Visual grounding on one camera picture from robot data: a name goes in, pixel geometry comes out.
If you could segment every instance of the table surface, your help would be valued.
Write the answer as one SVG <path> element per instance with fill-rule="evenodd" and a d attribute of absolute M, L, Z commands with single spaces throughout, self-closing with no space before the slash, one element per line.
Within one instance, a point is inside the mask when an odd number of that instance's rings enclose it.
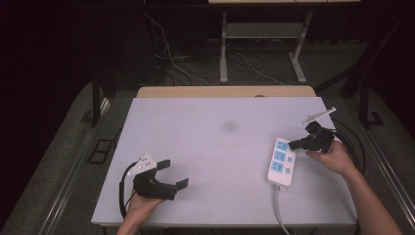
<path fill-rule="evenodd" d="M 171 91 L 176 89 L 181 95 L 173 99 L 176 95 Z M 296 92 L 287 93 L 290 89 L 310 95 L 293 97 Z M 241 97 L 241 90 L 247 97 Z M 171 160 L 170 168 L 158 172 L 158 181 L 173 184 L 189 177 L 189 186 L 179 191 L 174 201 L 159 205 L 145 226 L 278 226 L 273 187 L 265 182 L 266 172 L 275 139 L 306 136 L 301 122 L 326 110 L 321 98 L 311 91 L 306 86 L 140 89 L 92 222 L 103 226 L 122 222 L 118 183 L 127 166 L 149 153 L 157 162 Z M 191 93 L 213 97 L 192 97 Z M 151 94 L 166 98 L 152 98 Z M 319 122 L 334 128 L 329 117 Z M 131 181 L 125 180 L 125 201 Z M 284 223 L 292 227 L 350 226 L 356 220 L 344 181 L 303 151 L 298 151 L 293 184 L 280 193 L 278 207 Z"/>

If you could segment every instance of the dark background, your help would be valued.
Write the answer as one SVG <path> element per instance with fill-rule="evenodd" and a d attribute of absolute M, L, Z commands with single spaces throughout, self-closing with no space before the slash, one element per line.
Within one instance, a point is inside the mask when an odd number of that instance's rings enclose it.
<path fill-rule="evenodd" d="M 415 10 L 410 8 L 410 2 L 362 0 L 358 7 L 315 8 L 307 39 L 308 43 L 361 40 L 376 44 L 409 13 L 383 48 L 368 77 L 372 87 L 415 136 L 415 93 L 411 86 L 415 74 Z M 83 3 L 97 6 L 97 2 Z M 118 89 L 155 84 L 160 78 L 153 56 L 160 36 L 149 33 L 152 29 L 142 10 L 80 8 L 78 4 L 65 0 L 0 1 L 3 114 L 0 227 L 74 98 L 93 75 L 98 74 L 108 97 L 113 97 Z M 277 14 L 272 11 L 276 10 L 235 12 L 232 20 L 255 21 L 265 16 L 267 21 L 273 21 Z M 294 19 L 300 12 L 296 8 L 284 9 L 284 14 L 278 14 L 278 21 Z M 219 11 L 160 11 L 158 19 L 172 47 L 199 48 L 203 55 L 205 40 L 220 36 Z"/>

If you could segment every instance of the gray floor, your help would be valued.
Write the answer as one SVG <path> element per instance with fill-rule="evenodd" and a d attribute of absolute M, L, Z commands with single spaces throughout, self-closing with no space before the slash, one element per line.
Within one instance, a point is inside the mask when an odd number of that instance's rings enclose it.
<path fill-rule="evenodd" d="M 287 56 L 288 51 L 294 46 L 295 43 L 292 41 L 275 41 L 265 46 L 232 42 L 227 47 L 229 52 L 228 85 L 278 85 L 276 81 L 253 71 L 247 66 L 245 60 L 235 53 L 244 55 L 258 71 L 284 84 L 298 85 Z M 306 75 L 307 84 L 311 86 L 320 84 L 349 68 L 360 57 L 365 46 L 365 43 L 359 42 L 305 44 L 300 54 L 300 63 Z M 193 76 L 208 80 L 210 85 L 220 85 L 217 64 L 218 47 L 214 43 L 211 47 L 213 56 L 204 61 L 179 64 L 178 62 L 183 60 L 181 56 L 188 55 L 177 50 L 174 51 L 173 56 L 177 65 L 192 71 Z M 173 80 L 175 85 L 190 84 L 181 72 L 168 70 L 168 73 L 170 76 L 165 78 L 164 85 L 172 85 Z M 204 82 L 194 78 L 192 78 L 192 83 L 193 85 L 205 85 Z M 408 196 L 414 198 L 413 178 L 415 175 L 412 169 L 415 165 L 414 139 L 375 92 L 370 95 L 369 109 L 377 112 L 386 125 L 373 127 L 370 131 L 362 129 L 360 123 L 356 121 L 358 96 L 348 100 L 341 98 L 339 94 L 341 87 L 342 82 L 339 82 L 321 92 L 320 96 L 323 97 L 327 108 L 334 106 L 338 109 L 332 114 L 334 124 L 339 131 L 350 136 L 357 153 L 361 153 L 361 149 L 345 126 L 352 129 L 361 139 L 367 156 L 365 176 L 368 182 L 391 212 L 403 233 L 414 234 L 391 187 L 376 164 L 376 151 L 371 148 L 373 144 L 370 143 L 373 137 L 407 190 Z M 90 123 L 81 121 L 92 107 L 90 84 L 82 90 L 73 102 L 67 118 L 1 234 L 103 234 L 102 227 L 92 224 L 90 220 L 115 149 L 111 148 L 110 155 L 104 164 L 87 164 L 86 160 L 98 140 L 116 139 L 135 94 L 134 90 L 119 91 L 114 99 L 105 103 L 102 109 L 103 117 L 98 125 L 92 128 Z M 299 234 L 310 234 L 312 231 L 311 228 L 303 228 L 299 230 Z M 115 232 L 116 228 L 107 229 L 107 234 L 115 234 Z M 346 235 L 353 234 L 353 232 L 352 227 L 330 227 L 319 228 L 314 234 Z M 219 233 L 283 234 L 278 229 L 246 229 L 244 231 L 167 229 L 163 232 L 163 234 Z"/>

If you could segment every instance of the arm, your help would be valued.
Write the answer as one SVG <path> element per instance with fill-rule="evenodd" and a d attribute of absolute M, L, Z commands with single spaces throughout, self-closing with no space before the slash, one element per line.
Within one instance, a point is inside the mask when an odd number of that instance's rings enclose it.
<path fill-rule="evenodd" d="M 155 210 L 156 206 L 164 202 L 161 199 L 147 199 L 134 194 L 132 196 L 124 222 L 117 231 L 117 235 L 133 235 L 141 224 Z"/>
<path fill-rule="evenodd" d="M 350 160 L 346 147 L 341 142 L 333 141 L 327 154 L 315 151 L 307 151 L 305 154 L 320 161 L 345 180 L 354 201 L 362 234 L 402 234 L 382 202 Z"/>

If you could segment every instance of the power strip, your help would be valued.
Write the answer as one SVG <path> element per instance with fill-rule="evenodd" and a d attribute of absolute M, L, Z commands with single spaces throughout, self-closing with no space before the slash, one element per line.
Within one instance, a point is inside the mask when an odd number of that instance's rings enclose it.
<path fill-rule="evenodd" d="M 294 164 L 296 163 L 296 152 L 290 149 L 289 140 L 278 138 L 275 141 L 269 164 L 266 181 L 280 186 L 281 191 L 290 187 L 293 181 Z"/>

